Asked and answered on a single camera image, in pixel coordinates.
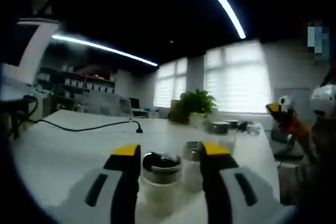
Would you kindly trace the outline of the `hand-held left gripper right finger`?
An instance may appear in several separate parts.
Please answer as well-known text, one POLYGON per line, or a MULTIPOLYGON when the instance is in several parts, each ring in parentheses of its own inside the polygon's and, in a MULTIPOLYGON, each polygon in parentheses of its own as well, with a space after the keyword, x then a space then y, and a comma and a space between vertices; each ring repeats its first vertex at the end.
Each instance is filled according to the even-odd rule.
POLYGON ((201 174, 208 223, 289 223, 293 206, 283 206, 259 175, 240 167, 228 149, 202 142, 201 174))

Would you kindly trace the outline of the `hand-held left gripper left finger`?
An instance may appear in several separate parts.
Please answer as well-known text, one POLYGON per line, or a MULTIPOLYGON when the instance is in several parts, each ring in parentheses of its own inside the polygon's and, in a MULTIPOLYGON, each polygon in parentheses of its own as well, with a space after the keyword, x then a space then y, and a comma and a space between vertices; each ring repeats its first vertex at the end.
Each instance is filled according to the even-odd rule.
POLYGON ((85 174, 53 214, 58 223, 135 223, 141 146, 112 152, 102 168, 85 174))

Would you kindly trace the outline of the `person's right hand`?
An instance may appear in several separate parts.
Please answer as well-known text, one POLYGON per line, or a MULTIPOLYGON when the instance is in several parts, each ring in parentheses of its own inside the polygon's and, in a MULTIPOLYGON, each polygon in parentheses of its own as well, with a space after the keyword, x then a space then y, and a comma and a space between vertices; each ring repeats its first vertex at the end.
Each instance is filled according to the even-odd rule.
POLYGON ((301 123, 294 114, 292 114, 288 120, 278 123, 278 126, 283 133, 294 136, 303 136, 310 132, 310 130, 301 123))

